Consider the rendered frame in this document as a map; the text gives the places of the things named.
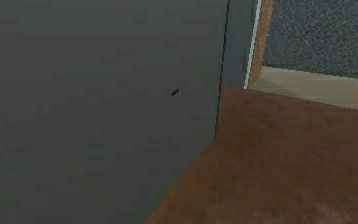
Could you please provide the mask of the dark grey room door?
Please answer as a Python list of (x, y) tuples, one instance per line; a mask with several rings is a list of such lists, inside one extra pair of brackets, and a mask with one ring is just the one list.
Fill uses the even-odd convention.
[(226, 11), (0, 0), (0, 224), (143, 224), (214, 140)]

